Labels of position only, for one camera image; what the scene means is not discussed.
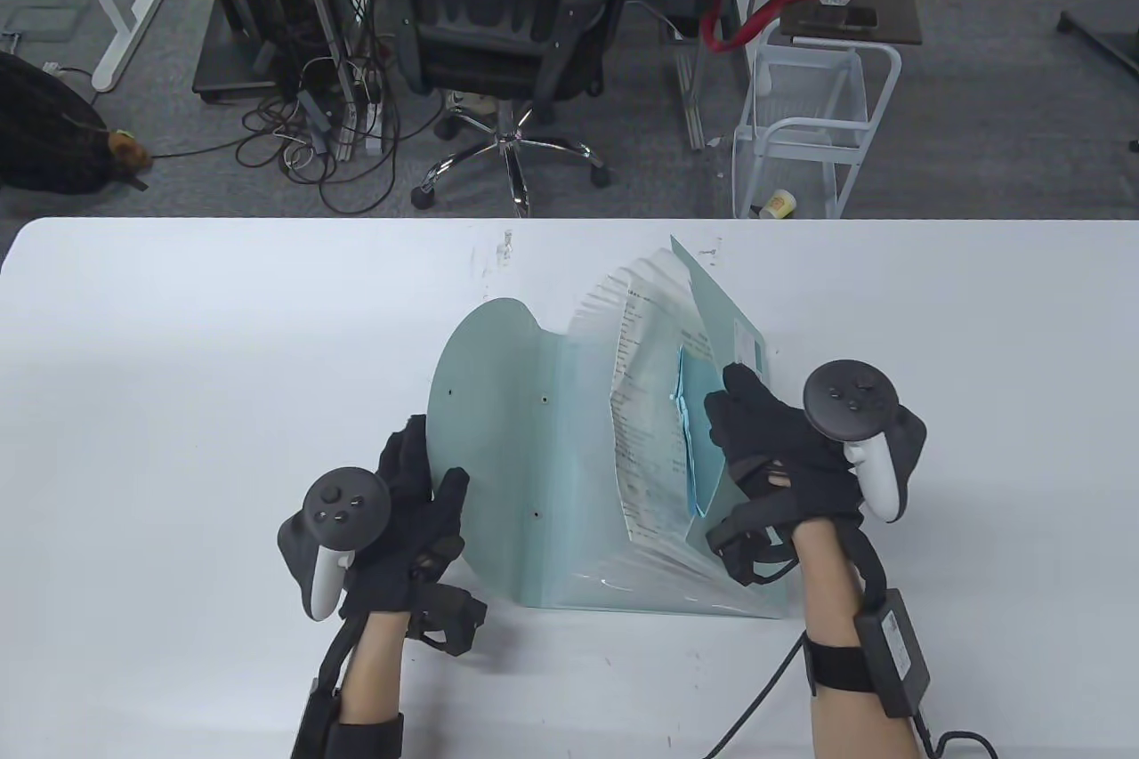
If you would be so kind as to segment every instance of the expanding file folder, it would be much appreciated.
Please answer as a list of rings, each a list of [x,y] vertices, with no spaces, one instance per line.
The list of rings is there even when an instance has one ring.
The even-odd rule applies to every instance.
[[[704,414],[734,361],[767,381],[763,336],[675,239],[599,283],[564,335],[517,300],[468,315],[427,446],[436,479],[470,474],[482,582],[534,607],[782,615],[784,583],[739,586],[705,541],[745,500]]]

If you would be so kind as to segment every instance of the white wire cart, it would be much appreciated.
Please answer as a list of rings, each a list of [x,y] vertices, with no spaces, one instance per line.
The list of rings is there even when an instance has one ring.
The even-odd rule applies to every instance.
[[[752,218],[776,190],[786,189],[796,198],[797,218],[838,219],[894,93],[902,58],[886,43],[802,36],[792,47],[769,43],[778,26],[775,19],[756,39],[752,83],[732,144],[732,211],[736,218]],[[890,59],[871,115],[866,51]]]

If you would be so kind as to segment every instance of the smartphone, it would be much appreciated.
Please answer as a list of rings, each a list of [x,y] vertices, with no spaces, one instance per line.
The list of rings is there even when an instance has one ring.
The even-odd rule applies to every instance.
[[[810,30],[838,30],[847,32],[870,32],[878,27],[878,10],[867,6],[818,6],[811,7],[802,26]]]

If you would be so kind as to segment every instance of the chair wheel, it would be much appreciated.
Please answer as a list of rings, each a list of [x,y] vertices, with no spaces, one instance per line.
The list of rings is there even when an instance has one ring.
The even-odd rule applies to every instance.
[[[431,210],[435,206],[435,187],[417,186],[411,190],[411,206],[415,210]]]
[[[451,141],[456,136],[459,136],[461,129],[462,120],[456,116],[445,116],[435,122],[435,136],[443,141]]]
[[[613,182],[613,174],[609,173],[608,165],[591,165],[589,169],[589,179],[598,189],[605,189]]]

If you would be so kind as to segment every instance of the blue paper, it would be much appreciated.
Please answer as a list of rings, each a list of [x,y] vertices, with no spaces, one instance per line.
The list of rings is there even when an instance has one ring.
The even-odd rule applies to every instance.
[[[704,519],[723,474],[723,451],[712,442],[712,424],[704,413],[704,398],[723,389],[720,372],[711,361],[680,348],[677,367],[677,411],[685,434],[688,467],[688,515]]]

